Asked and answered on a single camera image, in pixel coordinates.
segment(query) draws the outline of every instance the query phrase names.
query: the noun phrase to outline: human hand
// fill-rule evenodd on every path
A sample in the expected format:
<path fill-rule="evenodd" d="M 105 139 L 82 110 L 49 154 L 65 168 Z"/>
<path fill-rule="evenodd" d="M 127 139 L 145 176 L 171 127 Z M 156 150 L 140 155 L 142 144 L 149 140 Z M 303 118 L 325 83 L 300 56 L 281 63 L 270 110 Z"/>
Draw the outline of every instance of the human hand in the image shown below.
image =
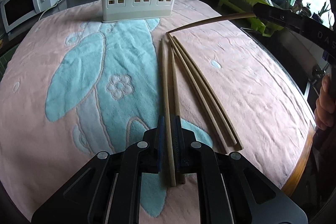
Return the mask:
<path fill-rule="evenodd" d="M 336 102 L 328 94 L 329 87 L 330 77 L 325 75 L 322 79 L 320 96 L 316 100 L 316 109 L 314 111 L 316 125 L 322 130 L 326 130 L 334 124 L 333 113 L 336 108 Z"/>

